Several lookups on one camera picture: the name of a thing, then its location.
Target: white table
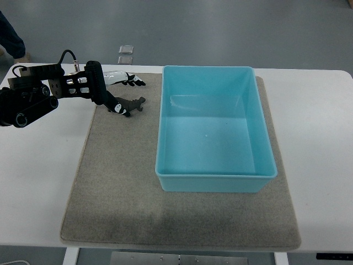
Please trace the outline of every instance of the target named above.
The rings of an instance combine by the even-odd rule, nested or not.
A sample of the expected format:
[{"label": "white table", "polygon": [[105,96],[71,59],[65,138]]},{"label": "white table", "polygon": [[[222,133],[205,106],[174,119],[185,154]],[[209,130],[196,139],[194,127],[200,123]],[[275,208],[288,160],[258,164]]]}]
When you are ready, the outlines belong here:
[{"label": "white table", "polygon": [[[159,66],[102,67],[162,72]],[[297,216],[297,251],[353,252],[352,77],[326,70],[255,73],[265,82]],[[11,77],[9,71],[1,87]],[[61,220],[93,112],[88,99],[60,99],[58,109],[28,127],[0,128],[0,245],[64,246]]]}]

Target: plastic storage bin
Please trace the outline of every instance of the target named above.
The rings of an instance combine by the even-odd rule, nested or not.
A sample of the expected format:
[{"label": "plastic storage bin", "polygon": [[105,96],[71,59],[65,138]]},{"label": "plastic storage bin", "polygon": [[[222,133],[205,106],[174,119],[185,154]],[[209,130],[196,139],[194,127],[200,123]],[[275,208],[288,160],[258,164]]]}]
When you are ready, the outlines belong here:
[{"label": "plastic storage bin", "polygon": [[156,174],[171,192],[258,192],[276,177],[251,67],[164,67]]}]

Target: white cable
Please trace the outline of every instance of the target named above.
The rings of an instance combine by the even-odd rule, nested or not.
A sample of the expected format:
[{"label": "white cable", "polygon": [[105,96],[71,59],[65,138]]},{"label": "white cable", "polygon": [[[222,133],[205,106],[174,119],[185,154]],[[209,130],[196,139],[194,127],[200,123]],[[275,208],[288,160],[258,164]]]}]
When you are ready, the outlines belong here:
[{"label": "white cable", "polygon": [[8,264],[19,263],[19,262],[26,263],[26,265],[31,265],[27,261],[10,261],[10,262],[5,262],[5,263],[0,263],[0,265],[8,265]]}]

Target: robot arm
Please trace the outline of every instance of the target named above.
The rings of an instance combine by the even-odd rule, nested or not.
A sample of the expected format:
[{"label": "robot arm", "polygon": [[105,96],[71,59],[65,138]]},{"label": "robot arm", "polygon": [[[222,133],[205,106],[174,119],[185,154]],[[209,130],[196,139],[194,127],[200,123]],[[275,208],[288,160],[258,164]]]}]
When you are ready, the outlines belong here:
[{"label": "robot arm", "polygon": [[[82,97],[91,99],[97,105],[104,104],[110,111],[130,116],[131,108],[126,107],[118,101],[109,91],[106,90],[104,75],[101,65],[97,61],[88,61],[84,71],[79,71],[65,76],[61,67],[64,51],[58,64],[43,65],[34,67],[17,66],[20,68],[20,75],[9,78],[9,88],[0,90],[0,126],[22,128],[36,121],[47,113],[58,107],[58,99]],[[115,83],[136,84],[144,86],[145,83],[138,77],[125,73]],[[42,83],[48,80],[49,87]]]}]

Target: person's leg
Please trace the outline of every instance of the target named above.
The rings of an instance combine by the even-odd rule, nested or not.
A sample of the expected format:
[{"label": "person's leg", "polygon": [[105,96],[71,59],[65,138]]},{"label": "person's leg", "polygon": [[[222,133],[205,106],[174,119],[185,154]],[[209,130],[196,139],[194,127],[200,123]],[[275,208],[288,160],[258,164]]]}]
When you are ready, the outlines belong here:
[{"label": "person's leg", "polygon": [[9,21],[0,11],[0,45],[6,49],[14,59],[22,58],[26,54],[23,40],[17,35]]}]

